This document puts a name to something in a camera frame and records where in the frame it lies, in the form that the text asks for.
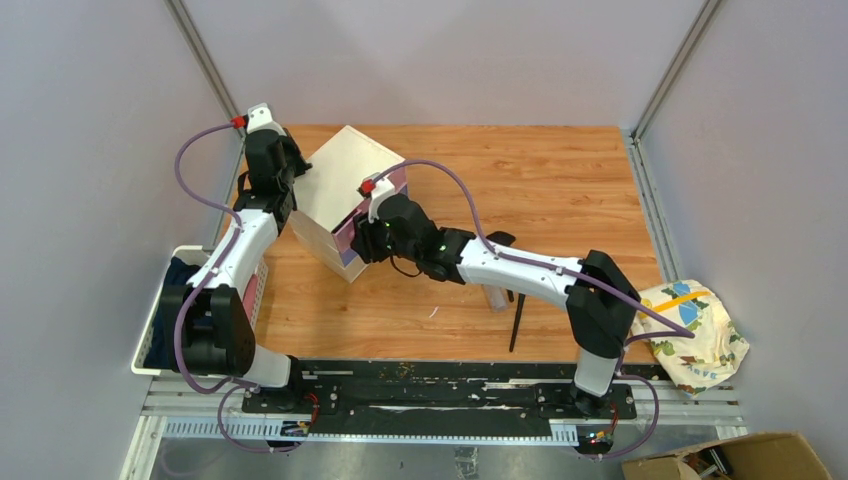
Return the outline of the pink drawer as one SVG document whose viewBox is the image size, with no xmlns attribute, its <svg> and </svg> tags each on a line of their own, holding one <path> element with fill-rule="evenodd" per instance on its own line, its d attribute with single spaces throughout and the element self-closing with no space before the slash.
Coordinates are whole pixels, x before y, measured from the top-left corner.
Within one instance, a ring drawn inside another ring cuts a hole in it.
<svg viewBox="0 0 848 480">
<path fill-rule="evenodd" d="M 369 206 L 370 201 L 363 200 L 331 230 L 333 240 L 340 253 L 344 253 L 351 248 L 351 242 L 355 237 L 355 218 L 361 214 L 368 216 Z"/>
</svg>

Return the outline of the white mini drawer cabinet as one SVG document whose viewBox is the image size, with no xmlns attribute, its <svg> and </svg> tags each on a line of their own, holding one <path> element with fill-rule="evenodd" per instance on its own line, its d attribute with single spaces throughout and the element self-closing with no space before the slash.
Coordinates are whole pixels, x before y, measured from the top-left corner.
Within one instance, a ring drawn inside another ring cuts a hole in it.
<svg viewBox="0 0 848 480">
<path fill-rule="evenodd" d="M 297 210 L 288 226 L 310 254 L 352 283 L 367 265 L 351 248 L 340 253 L 331 230 L 363 200 L 358 188 L 366 178 L 399 164 L 403 157 L 346 126 L 308 159 L 312 168 L 295 180 Z"/>
</svg>

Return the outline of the thin black makeup brush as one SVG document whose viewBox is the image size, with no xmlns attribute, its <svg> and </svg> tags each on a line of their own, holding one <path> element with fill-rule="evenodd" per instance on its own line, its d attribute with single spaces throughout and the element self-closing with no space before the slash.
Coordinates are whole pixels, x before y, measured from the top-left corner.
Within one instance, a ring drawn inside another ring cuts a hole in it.
<svg viewBox="0 0 848 480">
<path fill-rule="evenodd" d="M 512 353 L 515 349 L 515 345 L 517 342 L 517 337 L 523 316 L 523 310 L 526 302 L 526 296 L 524 294 L 513 295 L 512 293 L 510 293 L 509 298 L 515 301 L 514 320 L 509 343 L 509 352 Z"/>
</svg>

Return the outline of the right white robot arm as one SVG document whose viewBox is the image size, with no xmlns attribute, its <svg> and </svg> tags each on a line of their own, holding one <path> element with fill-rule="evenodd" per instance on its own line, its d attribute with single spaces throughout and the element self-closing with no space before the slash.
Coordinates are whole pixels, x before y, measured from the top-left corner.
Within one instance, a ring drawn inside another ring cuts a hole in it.
<svg viewBox="0 0 848 480">
<path fill-rule="evenodd" d="M 434 281 L 498 287 L 565 311 L 580 348 L 572 406 L 589 418 L 609 407 L 609 387 L 641 305 L 609 255 L 592 250 L 584 258 L 545 257 L 470 231 L 438 227 L 403 194 L 355 214 L 353 229 L 351 247 L 366 263 L 399 257 Z"/>
</svg>

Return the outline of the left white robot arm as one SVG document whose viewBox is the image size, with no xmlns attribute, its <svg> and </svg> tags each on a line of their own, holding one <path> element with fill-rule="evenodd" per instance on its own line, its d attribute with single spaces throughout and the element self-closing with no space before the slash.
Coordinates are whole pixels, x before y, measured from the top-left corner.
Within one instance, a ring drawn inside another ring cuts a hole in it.
<svg viewBox="0 0 848 480">
<path fill-rule="evenodd" d="M 198 375 L 222 383 L 268 388 L 268 400 L 283 413 L 298 411 L 306 386 L 295 357 L 258 345 L 243 297 L 265 251 L 280 236 L 296 208 L 294 180 L 308 164 L 288 130 L 276 124 L 249 127 L 244 139 L 248 170 L 238 180 L 233 206 L 213 202 L 180 187 L 194 200 L 231 218 L 221 242 L 184 284 L 166 285 L 160 295 L 164 345 L 169 367 L 198 393 Z"/>
</svg>

